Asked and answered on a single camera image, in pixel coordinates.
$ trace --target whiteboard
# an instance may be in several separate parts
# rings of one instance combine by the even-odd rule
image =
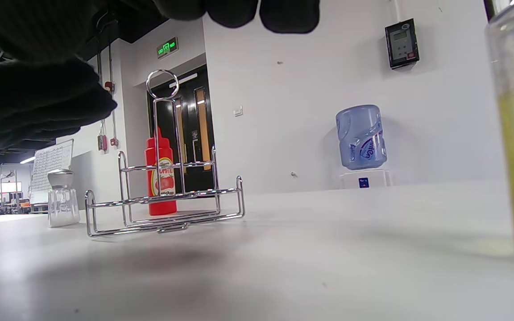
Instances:
[[[29,195],[31,204],[48,203],[47,192],[51,189],[51,184],[47,179],[47,173],[52,170],[71,169],[73,142],[74,140],[66,140],[35,152]]]

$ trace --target light switch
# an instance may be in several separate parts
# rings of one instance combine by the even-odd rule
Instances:
[[[243,106],[239,106],[238,108],[235,108],[233,110],[233,115],[236,117],[243,115]]]

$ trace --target red bottle cap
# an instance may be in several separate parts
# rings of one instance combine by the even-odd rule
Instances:
[[[170,140],[162,137],[162,132],[160,131],[160,128],[158,128],[156,132],[158,134],[159,148],[170,148]],[[148,139],[147,148],[156,148],[156,141],[154,137]]]

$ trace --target red ketchup bottle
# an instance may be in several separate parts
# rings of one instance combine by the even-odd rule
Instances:
[[[158,156],[160,156],[160,166],[169,166],[174,164],[174,155],[170,148],[170,141],[167,138],[162,137],[160,128],[157,130],[158,135]],[[147,143],[147,149],[145,151],[146,164],[156,166],[156,142],[154,138],[149,138]],[[161,195],[175,195],[176,185],[174,179],[174,169],[160,169],[161,184],[158,184],[158,177],[156,171],[147,171],[148,177],[148,196],[157,196],[158,188],[161,185]],[[176,201],[162,202],[162,203],[150,203],[149,214],[150,215],[167,215],[176,213]]]

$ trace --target door handle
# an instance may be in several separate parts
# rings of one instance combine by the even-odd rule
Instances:
[[[198,140],[192,140],[191,141],[191,148],[192,150],[194,151],[194,162],[197,162],[198,161],[198,158],[196,157],[196,154],[195,154],[195,143],[197,142]]]

